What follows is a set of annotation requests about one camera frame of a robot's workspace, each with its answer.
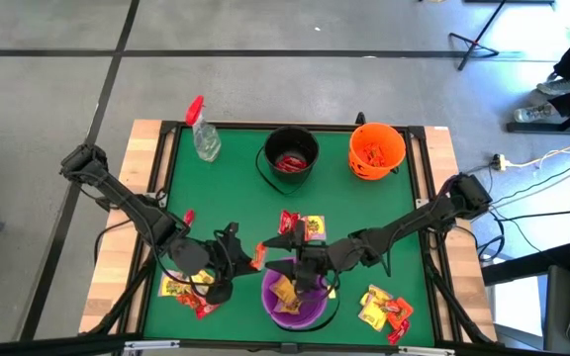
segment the red candy wrapper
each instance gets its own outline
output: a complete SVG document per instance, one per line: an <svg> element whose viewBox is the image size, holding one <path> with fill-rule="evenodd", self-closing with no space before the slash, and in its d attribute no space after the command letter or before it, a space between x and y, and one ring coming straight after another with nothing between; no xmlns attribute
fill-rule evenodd
<svg viewBox="0 0 570 356"><path fill-rule="evenodd" d="M406 333L408 332L408 329L410 327L411 327L410 322L407 319L404 319L404 321L402 321L402 324L400 325L399 329L388 334L388 336L387 336L388 342L390 342L391 345L397 345L397 343L400 341L400 339L404 335L406 335Z"/></svg>
<svg viewBox="0 0 570 356"><path fill-rule="evenodd" d="M198 297L192 293L179 295L175 299L177 302L183 304L184 306L188 306L193 310L201 306L201 302L199 301Z"/></svg>
<svg viewBox="0 0 570 356"><path fill-rule="evenodd" d="M300 172L307 168L307 162L296 157L286 155L276 162L276 168L283 172Z"/></svg>
<svg viewBox="0 0 570 356"><path fill-rule="evenodd" d="M190 227L190 225L192 225L193 221L195 220L195 211L192 209L189 209L188 211L186 211L186 214L184 214L183 220Z"/></svg>
<svg viewBox="0 0 570 356"><path fill-rule="evenodd" d="M296 226L296 222L301 218L300 213L289 213L284 210L281 212L281 222L278 226L278 233L283 234L290 231Z"/></svg>
<svg viewBox="0 0 570 356"><path fill-rule="evenodd" d="M201 320L202 318L204 318L204 316L208 315L211 312L214 312L215 309L217 309L219 307L219 305L201 305L199 307L197 307L197 309L195 310L195 314L197 315L197 319Z"/></svg>
<svg viewBox="0 0 570 356"><path fill-rule="evenodd" d="M263 246L262 242L259 242L254 249L254 258L252 258L249 265L260 271L263 268L263 261L265 260L266 253L267 247Z"/></svg>

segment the yellow candy package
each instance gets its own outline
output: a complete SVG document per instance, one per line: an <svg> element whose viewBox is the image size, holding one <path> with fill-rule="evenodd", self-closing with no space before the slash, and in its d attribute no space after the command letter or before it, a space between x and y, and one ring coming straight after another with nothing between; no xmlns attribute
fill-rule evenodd
<svg viewBox="0 0 570 356"><path fill-rule="evenodd" d="M368 299L371 297L370 294L368 294L368 292L364 293L364 296L362 296L362 298L360 299L360 305L361 306L366 306L366 303L368 302Z"/></svg>
<svg viewBox="0 0 570 356"><path fill-rule="evenodd" d="M375 303L377 303L378 305L383 305L384 302L393 299L393 296L391 296L389 293L373 285L368 286L368 294L375 299Z"/></svg>
<svg viewBox="0 0 570 356"><path fill-rule="evenodd" d="M170 272L173 277L177 278L180 281L188 282L188 278L181 273L181 272ZM215 279L208 274L205 270L199 271L198 274L193 276L193 282L195 283L207 283L212 284L215 282ZM208 287L206 286L198 286L197 290L200 293L206 294L208 292ZM183 294L192 293L191 287L189 284L178 283L170 279L170 277L162 274L161 281L159 283L159 291L157 295L159 297L177 297Z"/></svg>
<svg viewBox="0 0 570 356"><path fill-rule="evenodd" d="M283 301L278 301L276 307L274 307L275 312L287 312L290 314L298 315L300 313L299 309L301 307L301 301L296 300L291 305L286 305Z"/></svg>
<svg viewBox="0 0 570 356"><path fill-rule="evenodd" d="M375 304L373 298L369 298L358 317L373 326L376 331L382 331L386 322L386 314Z"/></svg>
<svg viewBox="0 0 570 356"><path fill-rule="evenodd" d="M292 282L285 276L281 276L276 283L269 286L269 290L272 291L281 302L288 306L298 300L294 285L292 285Z"/></svg>

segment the candy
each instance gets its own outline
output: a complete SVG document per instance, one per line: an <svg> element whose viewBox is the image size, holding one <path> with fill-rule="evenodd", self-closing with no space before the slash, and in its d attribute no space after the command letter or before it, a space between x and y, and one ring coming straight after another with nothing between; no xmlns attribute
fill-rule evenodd
<svg viewBox="0 0 570 356"><path fill-rule="evenodd" d="M171 274L179 280L184 280L181 277L182 274L179 272L171 272ZM170 277L162 274L161 281L159 282L159 292L157 293L159 297L177 297L184 293L190 293L189 285L175 282L170 279Z"/></svg>
<svg viewBox="0 0 570 356"><path fill-rule="evenodd" d="M252 258L249 265L259 271L263 269L263 261L265 261L266 253L267 247L263 246L262 242L259 242L254 249L254 258Z"/></svg>
<svg viewBox="0 0 570 356"><path fill-rule="evenodd" d="M402 322L413 313L413 307L409 305L403 298L398 298L396 303L399 306L400 310L397 312L387 313L386 318L394 329L399 329L402 325Z"/></svg>
<svg viewBox="0 0 570 356"><path fill-rule="evenodd" d="M380 306L382 312L399 312L400 306L395 301L386 301Z"/></svg>
<svg viewBox="0 0 570 356"><path fill-rule="evenodd" d="M305 241L327 239L325 232L325 217L323 216L307 216L303 218L305 221Z"/></svg>
<svg viewBox="0 0 570 356"><path fill-rule="evenodd" d="M269 286L269 290L274 293L279 300L281 300L286 305L292 305L298 298L296 298L296 291L292 282L285 276L281 275L281 278L276 281L276 283Z"/></svg>
<svg viewBox="0 0 570 356"><path fill-rule="evenodd" d="M278 226L278 233L283 234L294 229L296 222L301 218L300 213L289 213L284 210L281 212L280 224Z"/></svg>
<svg viewBox="0 0 570 356"><path fill-rule="evenodd" d="M179 295L175 299L177 302L183 304L184 306L188 306L191 309L196 309L197 307L201 306L199 299L194 294Z"/></svg>
<svg viewBox="0 0 570 356"><path fill-rule="evenodd" d="M391 343L391 345L397 345L397 343L400 341L400 339L404 335L406 335L406 333L408 332L408 329L410 327L411 327L411 324L409 323L409 321L407 319L405 319L404 321L402 321L402 324L400 325L400 327L398 329L396 329L395 331L388 334L387 338L388 338L388 341Z"/></svg>
<svg viewBox="0 0 570 356"><path fill-rule="evenodd" d="M373 326L377 331L382 331L386 322L386 314L379 309L372 298L366 303L358 317Z"/></svg>
<svg viewBox="0 0 570 356"><path fill-rule="evenodd" d="M197 315L197 319L201 320L202 318L204 318L204 316L208 315L211 312L214 312L215 309L217 309L220 305L201 305L199 307L197 307L197 309L195 310L195 314Z"/></svg>
<svg viewBox="0 0 570 356"><path fill-rule="evenodd" d="M300 172L303 169L307 168L307 162L293 156L285 155L278 162L276 162L276 168L283 172Z"/></svg>
<svg viewBox="0 0 570 356"><path fill-rule="evenodd" d="M375 287L373 285L368 286L368 293L375 298L377 304L383 304L386 301L390 301L393 299L393 296L388 294L386 291L382 290L379 287Z"/></svg>
<svg viewBox="0 0 570 356"><path fill-rule="evenodd" d="M195 211L192 209L187 210L186 214L184 214L183 220L190 227L190 225L192 225L193 221L195 220Z"/></svg>
<svg viewBox="0 0 570 356"><path fill-rule="evenodd" d="M366 163L373 167L383 167L386 162L382 154L382 148L377 143L369 143L364 146L364 154L366 155Z"/></svg>
<svg viewBox="0 0 570 356"><path fill-rule="evenodd" d="M291 305L286 305L283 301L278 301L276 307L274 307L275 312L287 312L290 314L298 315L300 313L299 309L301 307L301 301L296 300Z"/></svg>
<svg viewBox="0 0 570 356"><path fill-rule="evenodd" d="M368 292L364 293L364 296L362 296L362 298L360 298L360 305L363 307L366 306L366 302L368 302L369 298L373 298L373 296L368 294Z"/></svg>

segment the person's shoe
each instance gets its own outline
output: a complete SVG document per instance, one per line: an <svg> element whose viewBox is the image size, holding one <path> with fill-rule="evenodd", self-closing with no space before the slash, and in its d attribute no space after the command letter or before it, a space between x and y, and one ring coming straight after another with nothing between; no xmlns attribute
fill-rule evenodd
<svg viewBox="0 0 570 356"><path fill-rule="evenodd" d="M514 110L514 120L517 123L531 123L536 120L548 119L557 115L558 111L555 110L553 105L546 103L530 108Z"/></svg>
<svg viewBox="0 0 570 356"><path fill-rule="evenodd" d="M535 87L546 95L564 95L570 93L570 79L547 80Z"/></svg>

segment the table leg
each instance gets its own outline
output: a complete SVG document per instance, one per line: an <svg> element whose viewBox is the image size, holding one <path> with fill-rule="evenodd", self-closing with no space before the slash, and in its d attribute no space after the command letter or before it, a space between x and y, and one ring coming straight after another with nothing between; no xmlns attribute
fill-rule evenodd
<svg viewBox="0 0 570 356"><path fill-rule="evenodd" d="M570 243L553 247L529 256L481 268L485 286L511 282L519 278L546 273L549 266L558 265L570 270Z"/></svg>

